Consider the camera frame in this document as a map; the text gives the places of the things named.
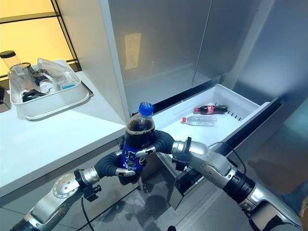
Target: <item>window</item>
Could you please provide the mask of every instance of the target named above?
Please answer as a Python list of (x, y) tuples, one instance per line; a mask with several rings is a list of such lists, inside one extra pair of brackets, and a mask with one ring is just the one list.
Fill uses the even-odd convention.
[[(1, 0), (0, 51), (13, 50), (21, 62), (63, 59), (81, 70), (56, 0)], [(8, 68), (0, 61), (0, 81)]]

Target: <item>refrigerator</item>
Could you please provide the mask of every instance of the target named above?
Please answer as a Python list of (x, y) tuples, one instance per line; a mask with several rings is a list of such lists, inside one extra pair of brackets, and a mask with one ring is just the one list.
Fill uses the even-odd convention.
[[(208, 145), (223, 141), (245, 161), (308, 96), (306, 0), (58, 4), (82, 69), (124, 122), (148, 101), (157, 129)], [(207, 103), (229, 107), (219, 129), (208, 136), (179, 128), (181, 117)], [(240, 165), (228, 146), (214, 150)], [(176, 208), (203, 177), (158, 157), (174, 177), (169, 203)]]

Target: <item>dark soda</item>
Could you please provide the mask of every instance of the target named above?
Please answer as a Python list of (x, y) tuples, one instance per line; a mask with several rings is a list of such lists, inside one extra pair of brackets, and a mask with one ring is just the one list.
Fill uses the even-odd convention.
[(225, 114), (228, 111), (226, 105), (204, 105), (193, 110), (194, 114), (212, 115), (212, 114)]
[(134, 170), (135, 176), (119, 177), (120, 183), (126, 185), (128, 183), (137, 183), (141, 174), (144, 157), (137, 158), (136, 152), (142, 148), (148, 147), (154, 142), (155, 125), (151, 114), (153, 106), (149, 103), (141, 103), (139, 113), (134, 115), (128, 122), (125, 129), (125, 141), (120, 159), (120, 167)]

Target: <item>blue bottle cap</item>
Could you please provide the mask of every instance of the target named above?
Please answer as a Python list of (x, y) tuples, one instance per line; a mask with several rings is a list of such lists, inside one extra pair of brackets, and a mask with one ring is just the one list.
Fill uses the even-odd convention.
[(153, 113), (153, 105), (148, 102), (142, 102), (139, 105), (139, 113), (144, 116), (150, 116)]

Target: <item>black cable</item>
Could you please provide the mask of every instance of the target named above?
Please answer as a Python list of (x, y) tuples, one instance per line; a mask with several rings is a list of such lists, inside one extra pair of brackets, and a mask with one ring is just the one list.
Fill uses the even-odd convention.
[(88, 218), (88, 216), (87, 216), (85, 207), (84, 207), (84, 205), (83, 205), (83, 197), (81, 198), (81, 208), (82, 208), (83, 214), (85, 215), (85, 218), (86, 218), (86, 220), (87, 220), (87, 222), (88, 222), (88, 225), (90, 226), (91, 230), (92, 230), (92, 231), (95, 231), (94, 228), (92, 227), (90, 221), (89, 221), (89, 218)]
[(242, 159), (239, 157), (239, 155), (236, 153), (236, 151), (235, 151), (230, 145), (228, 145), (226, 142), (218, 141), (218, 142), (216, 142), (216, 143), (211, 144), (209, 147), (211, 147), (211, 146), (213, 146), (213, 145), (215, 145), (215, 144), (218, 144), (218, 143), (222, 143), (222, 144), (227, 145), (227, 146), (234, 152), (234, 154), (237, 156), (237, 158), (238, 158), (238, 159), (240, 160), (240, 162), (242, 163), (242, 165), (243, 165), (243, 167), (244, 167), (244, 174), (246, 175), (246, 166), (245, 166), (244, 162), (242, 161)]

